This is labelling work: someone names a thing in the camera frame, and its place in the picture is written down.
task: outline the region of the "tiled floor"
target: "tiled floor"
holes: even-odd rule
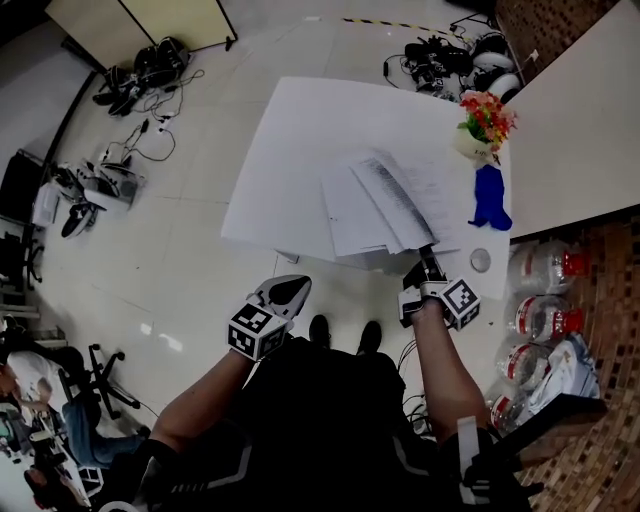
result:
[[[156,411],[198,379],[226,351],[227,318],[246,294],[272,275],[305,273],[314,287],[297,319],[306,334],[310,319],[325,313],[336,348],[354,352],[360,330],[382,322],[383,350],[397,360],[411,340],[396,316],[399,278],[303,259],[291,265],[273,251],[221,240],[220,227],[244,156],[281,76],[332,77],[385,84],[384,58],[424,33],[406,28],[348,24],[341,16],[426,25],[447,30],[466,12],[443,0],[226,0],[239,34],[230,52],[200,51],[185,76],[203,78],[185,88],[180,116],[171,125],[177,147],[166,162],[135,158],[147,177],[126,215],[100,214],[90,232],[60,236],[61,204],[45,237],[43,283],[38,286],[46,322],[58,323],[79,347],[100,343],[109,354],[126,352],[115,377]],[[321,21],[304,21],[321,16]],[[482,25],[470,24],[469,32]],[[409,83],[401,80],[398,83]],[[78,109],[59,160],[95,159],[112,140],[124,140],[144,116],[111,119],[93,105]],[[166,111],[176,105],[167,105]],[[153,128],[139,146],[161,156],[170,141]],[[483,306],[501,317],[500,303]],[[502,339],[501,327],[478,322],[485,338]],[[473,333],[456,339],[481,386],[493,378],[493,350],[474,346]],[[420,387],[417,367],[407,371],[409,391]],[[144,410],[138,417],[151,423]]]

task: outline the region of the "table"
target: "table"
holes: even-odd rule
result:
[[[222,236],[367,268],[366,257],[336,258],[333,252],[322,173],[363,148],[387,150],[401,166],[405,160],[428,161],[440,155],[450,178],[461,250],[438,259],[450,277],[463,275],[480,295],[501,299],[509,233],[467,223],[475,211],[475,172],[473,163],[452,147],[456,126],[463,120],[458,105],[424,94],[343,80],[282,78],[240,172]],[[504,205],[509,212],[508,145],[500,158]],[[491,267],[484,274],[469,263],[477,248],[491,256]],[[397,257],[387,256],[387,260],[397,261]]]

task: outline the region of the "person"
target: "person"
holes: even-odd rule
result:
[[[317,316],[310,341],[288,338],[248,382],[254,363],[227,353],[162,411],[134,455],[116,458],[98,506],[467,506],[458,420],[473,418],[486,453],[492,440],[484,399],[456,352],[441,304],[427,300],[412,323],[436,443],[415,435],[404,415],[404,382],[378,352],[380,325],[367,324],[351,355],[327,350],[329,325]],[[483,485],[491,485],[477,491],[480,508],[489,501],[490,510],[530,510],[511,473],[499,469],[487,478]]]
[[[146,439],[144,429],[136,435],[106,438],[95,431],[87,414],[89,400],[82,394],[70,403],[58,376],[61,366],[30,351],[12,352],[0,365],[0,395],[12,395],[18,404],[36,412],[49,408],[62,415],[74,457],[81,464],[108,469],[118,453],[133,453]],[[25,399],[29,394],[35,399]]]
[[[42,509],[55,508],[64,512],[88,510],[69,478],[50,466],[34,464],[24,472],[24,479],[33,492],[33,499]]]

